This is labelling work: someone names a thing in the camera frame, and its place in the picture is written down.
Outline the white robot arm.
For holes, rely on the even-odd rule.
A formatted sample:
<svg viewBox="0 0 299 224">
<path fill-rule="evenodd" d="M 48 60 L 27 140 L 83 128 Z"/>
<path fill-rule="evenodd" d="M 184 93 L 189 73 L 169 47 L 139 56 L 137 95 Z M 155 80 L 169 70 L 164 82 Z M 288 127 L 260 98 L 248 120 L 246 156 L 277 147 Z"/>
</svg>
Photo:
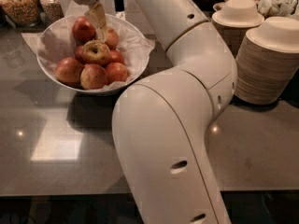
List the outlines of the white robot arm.
<svg viewBox="0 0 299 224">
<path fill-rule="evenodd" d="M 112 133 L 144 224 L 231 224 L 205 134 L 230 103 L 235 58 L 192 0 L 135 0 L 172 68 L 128 87 Z"/>
</svg>

